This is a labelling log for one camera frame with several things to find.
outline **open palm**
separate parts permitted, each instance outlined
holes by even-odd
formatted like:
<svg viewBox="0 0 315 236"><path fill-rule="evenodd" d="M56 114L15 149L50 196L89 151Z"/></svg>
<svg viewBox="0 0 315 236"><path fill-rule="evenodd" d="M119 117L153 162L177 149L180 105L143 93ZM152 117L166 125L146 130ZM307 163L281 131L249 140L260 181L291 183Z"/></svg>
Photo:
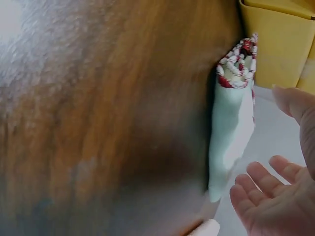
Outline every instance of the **open palm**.
<svg viewBox="0 0 315 236"><path fill-rule="evenodd" d="M271 167L285 185L261 164L236 177L231 201L249 236L315 236L315 96L297 88L273 89L280 110L300 125L300 144L307 167L281 156Z"/></svg>
<svg viewBox="0 0 315 236"><path fill-rule="evenodd" d="M284 185L261 164L251 163L235 179L232 204L250 236L313 236L315 234L315 181L307 168L281 156L270 165L291 185Z"/></svg>

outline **white floor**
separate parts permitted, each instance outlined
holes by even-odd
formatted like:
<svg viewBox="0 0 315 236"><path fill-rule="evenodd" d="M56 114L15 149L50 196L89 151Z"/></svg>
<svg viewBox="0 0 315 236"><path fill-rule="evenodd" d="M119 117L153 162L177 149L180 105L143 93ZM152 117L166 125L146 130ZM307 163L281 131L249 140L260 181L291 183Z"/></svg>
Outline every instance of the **white floor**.
<svg viewBox="0 0 315 236"><path fill-rule="evenodd" d="M220 224L220 236L247 235L232 207L229 189L233 185L235 177L246 172L246 167L250 162L259 161L275 175L276 173L268 164L269 158L273 155L283 155L292 162L305 165L300 150L299 126L294 119L287 117L278 110L273 102L270 90L264 88L256 88L255 90L257 96L255 108L256 129L243 158L234 170L215 216Z"/></svg>

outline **red and white braided trim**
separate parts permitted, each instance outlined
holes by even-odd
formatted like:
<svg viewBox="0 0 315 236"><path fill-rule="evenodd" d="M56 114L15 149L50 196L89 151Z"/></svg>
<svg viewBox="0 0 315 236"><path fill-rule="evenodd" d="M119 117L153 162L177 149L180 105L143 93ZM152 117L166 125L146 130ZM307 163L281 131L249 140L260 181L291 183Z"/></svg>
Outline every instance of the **red and white braided trim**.
<svg viewBox="0 0 315 236"><path fill-rule="evenodd" d="M258 35L254 33L251 38L244 38L232 49L217 65L218 82L225 88L242 89L245 88L249 81L252 81L256 72L256 55L257 55ZM250 68L245 67L245 56L252 56ZM225 77L223 66L226 65L234 75L243 77L243 81L231 82Z"/></svg>

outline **yellow object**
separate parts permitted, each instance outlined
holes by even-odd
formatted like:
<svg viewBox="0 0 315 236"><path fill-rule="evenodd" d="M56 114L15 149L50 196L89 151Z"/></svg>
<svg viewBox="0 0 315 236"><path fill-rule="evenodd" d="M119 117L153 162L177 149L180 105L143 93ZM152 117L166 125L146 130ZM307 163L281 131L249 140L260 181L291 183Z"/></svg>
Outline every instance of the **yellow object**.
<svg viewBox="0 0 315 236"><path fill-rule="evenodd" d="M246 6L278 11L310 20L315 17L314 0L244 0Z"/></svg>
<svg viewBox="0 0 315 236"><path fill-rule="evenodd" d="M297 87L310 93L315 93L315 42L311 48Z"/></svg>
<svg viewBox="0 0 315 236"><path fill-rule="evenodd" d="M258 33L256 84L297 86L315 36L313 8L306 0L239 1L247 34Z"/></svg>

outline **light blue fabric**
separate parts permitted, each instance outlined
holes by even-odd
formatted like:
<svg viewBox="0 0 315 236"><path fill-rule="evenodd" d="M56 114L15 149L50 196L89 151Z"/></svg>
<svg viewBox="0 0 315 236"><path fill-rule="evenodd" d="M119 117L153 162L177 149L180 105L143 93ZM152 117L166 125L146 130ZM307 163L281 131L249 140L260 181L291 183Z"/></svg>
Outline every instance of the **light blue fabric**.
<svg viewBox="0 0 315 236"><path fill-rule="evenodd" d="M225 190L228 173L242 157L254 130L252 85L223 88L216 84L209 146L210 201L217 202Z"/></svg>

